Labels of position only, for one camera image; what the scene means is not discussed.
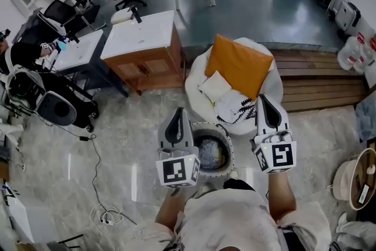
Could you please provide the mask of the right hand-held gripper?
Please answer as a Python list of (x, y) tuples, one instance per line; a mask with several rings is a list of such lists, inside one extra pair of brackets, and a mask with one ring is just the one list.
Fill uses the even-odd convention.
[(256, 101), (256, 115), (258, 136), (251, 140), (251, 145), (261, 171), (272, 174), (294, 168), (297, 142), (289, 129), (286, 110), (269, 96), (261, 94)]

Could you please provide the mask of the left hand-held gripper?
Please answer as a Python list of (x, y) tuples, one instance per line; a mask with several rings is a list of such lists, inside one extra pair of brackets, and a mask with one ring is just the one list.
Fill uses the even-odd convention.
[(156, 168), (162, 186), (188, 188), (196, 186), (199, 169), (199, 149), (194, 146), (192, 127), (187, 111), (179, 107), (170, 112), (157, 133), (159, 147), (188, 147), (187, 149), (159, 149)]

